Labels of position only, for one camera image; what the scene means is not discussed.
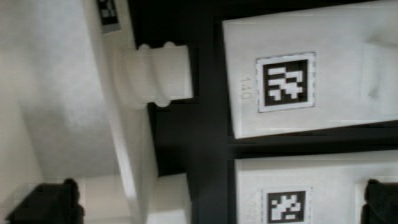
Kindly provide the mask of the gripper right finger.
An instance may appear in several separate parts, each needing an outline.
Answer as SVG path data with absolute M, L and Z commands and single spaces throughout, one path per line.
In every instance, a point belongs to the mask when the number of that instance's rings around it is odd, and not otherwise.
M 360 224 L 398 224 L 398 184 L 368 180 Z

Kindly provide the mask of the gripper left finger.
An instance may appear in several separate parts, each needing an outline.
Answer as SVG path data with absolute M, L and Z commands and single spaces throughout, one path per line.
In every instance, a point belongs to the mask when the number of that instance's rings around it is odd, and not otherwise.
M 35 186 L 5 216 L 7 224 L 83 224 L 85 209 L 80 205 L 76 181 Z

